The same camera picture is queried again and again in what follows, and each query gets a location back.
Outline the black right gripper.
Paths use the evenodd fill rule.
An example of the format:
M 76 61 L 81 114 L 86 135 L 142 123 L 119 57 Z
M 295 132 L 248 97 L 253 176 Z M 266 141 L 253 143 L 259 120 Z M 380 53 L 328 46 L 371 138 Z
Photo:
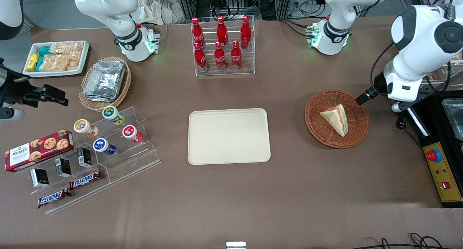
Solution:
M 0 60 L 0 95 L 1 104 L 20 104 L 38 107 L 39 102 L 53 102 L 68 106 L 65 92 L 48 84 L 43 85 L 43 97 L 39 88 L 30 84 L 30 76 L 8 69 Z

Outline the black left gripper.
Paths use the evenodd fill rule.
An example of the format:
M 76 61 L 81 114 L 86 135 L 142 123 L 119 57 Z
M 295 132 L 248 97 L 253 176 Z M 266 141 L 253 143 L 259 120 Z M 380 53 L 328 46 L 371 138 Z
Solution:
M 379 94 L 381 94 L 382 96 L 387 96 L 387 82 L 383 71 L 381 71 L 375 76 L 375 89 L 367 89 L 366 91 L 364 91 L 364 93 L 362 93 L 359 97 L 356 98 L 356 103 L 358 105 L 364 105 L 367 101 L 374 99 Z

